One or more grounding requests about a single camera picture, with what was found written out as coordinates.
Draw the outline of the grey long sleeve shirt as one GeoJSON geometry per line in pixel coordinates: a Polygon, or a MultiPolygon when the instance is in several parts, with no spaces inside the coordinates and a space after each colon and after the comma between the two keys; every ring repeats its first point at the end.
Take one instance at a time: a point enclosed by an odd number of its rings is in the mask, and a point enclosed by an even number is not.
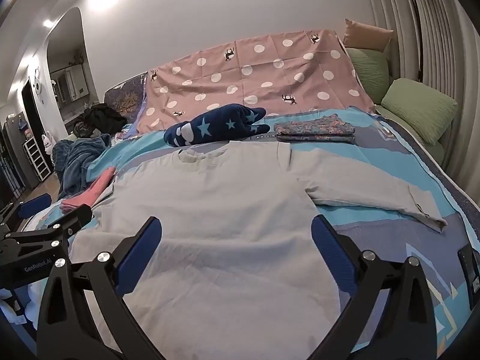
{"type": "Polygon", "coordinates": [[[167,359],[306,359],[339,316],[312,240],[318,206],[397,211],[440,230],[432,194],[375,166],[281,142],[178,150],[119,177],[72,243],[114,250],[150,217],[162,240],[128,308],[167,359]]]}

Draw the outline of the black clothes pile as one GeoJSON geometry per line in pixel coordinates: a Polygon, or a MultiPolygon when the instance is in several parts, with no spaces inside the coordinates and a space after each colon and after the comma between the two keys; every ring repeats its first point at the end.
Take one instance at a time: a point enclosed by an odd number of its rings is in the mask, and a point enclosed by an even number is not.
{"type": "Polygon", "coordinates": [[[101,134],[115,135],[128,123],[127,119],[105,103],[95,104],[77,118],[73,134],[77,138],[91,137],[95,130],[101,134]]]}

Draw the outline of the folded pink garment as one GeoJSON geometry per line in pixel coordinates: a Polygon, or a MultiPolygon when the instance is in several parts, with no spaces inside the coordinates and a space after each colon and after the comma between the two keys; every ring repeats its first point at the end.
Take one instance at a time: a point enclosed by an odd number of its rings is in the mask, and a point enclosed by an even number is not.
{"type": "Polygon", "coordinates": [[[115,173],[116,168],[114,166],[110,166],[104,170],[83,193],[75,197],[62,200],[60,204],[60,210],[65,214],[70,211],[74,211],[82,205],[92,207],[107,186],[109,186],[115,173]]]}

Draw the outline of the white shelf rack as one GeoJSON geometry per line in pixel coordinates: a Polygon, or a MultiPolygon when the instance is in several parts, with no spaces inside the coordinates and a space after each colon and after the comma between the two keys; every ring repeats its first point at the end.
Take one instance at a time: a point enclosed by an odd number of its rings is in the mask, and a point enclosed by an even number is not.
{"type": "Polygon", "coordinates": [[[40,182],[45,181],[51,174],[47,161],[39,149],[34,137],[27,139],[23,144],[24,152],[27,155],[30,164],[32,164],[35,174],[40,182]]]}

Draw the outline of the dark blue fleece blanket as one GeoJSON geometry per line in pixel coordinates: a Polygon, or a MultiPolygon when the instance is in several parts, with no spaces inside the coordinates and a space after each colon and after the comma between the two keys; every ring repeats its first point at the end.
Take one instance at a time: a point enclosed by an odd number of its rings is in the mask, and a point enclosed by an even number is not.
{"type": "Polygon", "coordinates": [[[79,194],[87,189],[87,171],[111,144],[111,136],[61,140],[52,150],[54,171],[59,181],[58,199],[79,194]]]}

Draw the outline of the white plush toy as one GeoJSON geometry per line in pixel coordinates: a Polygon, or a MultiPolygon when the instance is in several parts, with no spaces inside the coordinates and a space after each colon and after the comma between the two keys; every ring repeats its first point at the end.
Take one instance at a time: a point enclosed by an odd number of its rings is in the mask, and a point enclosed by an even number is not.
{"type": "Polygon", "coordinates": [[[49,132],[46,132],[45,134],[41,135],[41,139],[42,139],[42,143],[43,143],[46,154],[52,155],[53,148],[56,144],[56,141],[53,138],[53,136],[49,132]]]}

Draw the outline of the blue patterned bed cover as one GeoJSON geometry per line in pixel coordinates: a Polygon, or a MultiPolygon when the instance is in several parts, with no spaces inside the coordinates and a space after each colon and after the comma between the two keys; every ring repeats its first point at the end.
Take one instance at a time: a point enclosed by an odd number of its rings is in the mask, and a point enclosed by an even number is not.
{"type": "Polygon", "coordinates": [[[445,350],[467,318],[457,250],[473,223],[389,127],[359,111],[355,144],[270,138],[141,148],[72,239],[75,263],[150,217],[163,237],[125,300],[168,359],[305,359],[347,303],[314,244],[324,215],[361,249],[417,258],[445,350]]]}

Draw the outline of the navy star plush garment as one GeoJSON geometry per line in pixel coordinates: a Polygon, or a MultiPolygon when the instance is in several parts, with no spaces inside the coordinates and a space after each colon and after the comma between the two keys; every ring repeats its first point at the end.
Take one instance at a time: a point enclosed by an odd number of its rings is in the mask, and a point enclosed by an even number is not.
{"type": "Polygon", "coordinates": [[[264,116],[264,108],[229,104],[169,127],[163,138],[172,147],[242,140],[270,131],[264,116]]]}

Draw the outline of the folded floral patterned garment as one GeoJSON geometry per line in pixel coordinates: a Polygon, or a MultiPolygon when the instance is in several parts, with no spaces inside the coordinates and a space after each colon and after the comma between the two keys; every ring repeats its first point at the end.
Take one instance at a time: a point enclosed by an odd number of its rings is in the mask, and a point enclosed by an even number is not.
{"type": "Polygon", "coordinates": [[[337,142],[354,144],[355,128],[337,114],[309,121],[276,123],[273,127],[278,141],[285,142],[337,142]]]}

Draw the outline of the near green pillow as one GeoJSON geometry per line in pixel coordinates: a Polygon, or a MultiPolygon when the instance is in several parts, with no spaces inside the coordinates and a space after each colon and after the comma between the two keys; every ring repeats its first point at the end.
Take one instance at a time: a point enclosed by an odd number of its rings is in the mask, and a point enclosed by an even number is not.
{"type": "Polygon", "coordinates": [[[448,95],[405,78],[393,81],[381,106],[406,121],[429,146],[447,131],[458,108],[448,95]]]}

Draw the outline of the green pillow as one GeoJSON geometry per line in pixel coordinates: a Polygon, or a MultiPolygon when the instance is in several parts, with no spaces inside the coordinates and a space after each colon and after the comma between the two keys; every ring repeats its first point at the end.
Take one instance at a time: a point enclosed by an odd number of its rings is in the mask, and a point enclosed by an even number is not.
{"type": "Polygon", "coordinates": [[[374,104],[380,104],[391,85],[385,55],[374,49],[347,48],[355,74],[374,104]]]}
{"type": "Polygon", "coordinates": [[[393,81],[381,106],[406,121],[429,146],[447,131],[458,108],[448,95],[405,78],[393,81]]]}

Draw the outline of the far green pillow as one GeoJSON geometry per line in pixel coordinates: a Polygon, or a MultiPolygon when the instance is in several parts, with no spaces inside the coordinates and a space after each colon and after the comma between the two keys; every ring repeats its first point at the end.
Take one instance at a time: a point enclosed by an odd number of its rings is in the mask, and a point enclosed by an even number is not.
{"type": "Polygon", "coordinates": [[[391,85],[385,55],[374,49],[347,48],[355,74],[374,104],[380,104],[391,85]]]}

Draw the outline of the pink polka dot sheet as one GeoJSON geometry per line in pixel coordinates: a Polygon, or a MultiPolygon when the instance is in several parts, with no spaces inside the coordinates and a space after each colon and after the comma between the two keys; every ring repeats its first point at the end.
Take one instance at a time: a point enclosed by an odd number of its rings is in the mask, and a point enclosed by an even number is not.
{"type": "Polygon", "coordinates": [[[346,49],[328,29],[244,38],[154,67],[145,98],[141,134],[230,103],[262,107],[270,116],[374,109],[346,49]]]}

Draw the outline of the beige curtain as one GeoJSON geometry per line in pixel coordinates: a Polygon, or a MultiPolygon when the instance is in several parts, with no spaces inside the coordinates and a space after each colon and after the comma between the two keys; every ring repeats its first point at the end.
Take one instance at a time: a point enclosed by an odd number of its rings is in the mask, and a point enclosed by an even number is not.
{"type": "Polygon", "coordinates": [[[414,79],[454,98],[443,135],[442,168],[479,200],[479,33],[459,0],[370,0],[374,23],[395,32],[394,77],[414,79]]]}

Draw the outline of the tan pillow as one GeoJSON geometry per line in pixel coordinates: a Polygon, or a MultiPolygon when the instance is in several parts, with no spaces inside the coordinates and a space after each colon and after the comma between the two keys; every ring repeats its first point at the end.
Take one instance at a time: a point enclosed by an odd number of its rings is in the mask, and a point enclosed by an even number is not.
{"type": "Polygon", "coordinates": [[[383,52],[395,31],[345,19],[343,44],[348,48],[383,52]]]}

